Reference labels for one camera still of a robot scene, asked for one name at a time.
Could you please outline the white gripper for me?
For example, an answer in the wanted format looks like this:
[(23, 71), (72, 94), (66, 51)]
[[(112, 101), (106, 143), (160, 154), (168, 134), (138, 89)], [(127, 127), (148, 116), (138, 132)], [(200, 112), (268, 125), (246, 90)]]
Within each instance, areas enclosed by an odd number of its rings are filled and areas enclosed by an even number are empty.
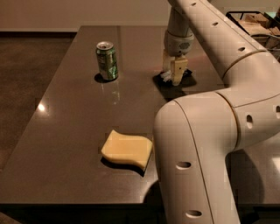
[(185, 56), (193, 46), (194, 35), (189, 31), (185, 37), (177, 37), (168, 31), (164, 34), (163, 72), (171, 72), (173, 86), (178, 86), (187, 69), (188, 59)]

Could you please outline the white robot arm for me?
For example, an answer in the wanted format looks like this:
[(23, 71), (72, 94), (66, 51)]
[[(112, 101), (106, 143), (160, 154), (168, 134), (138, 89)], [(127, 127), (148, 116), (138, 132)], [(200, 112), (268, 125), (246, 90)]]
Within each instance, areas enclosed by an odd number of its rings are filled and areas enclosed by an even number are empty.
[(208, 0), (168, 0), (169, 26), (189, 29), (225, 88), (157, 113), (153, 141), (168, 224), (240, 224), (226, 156), (279, 131), (279, 64)]

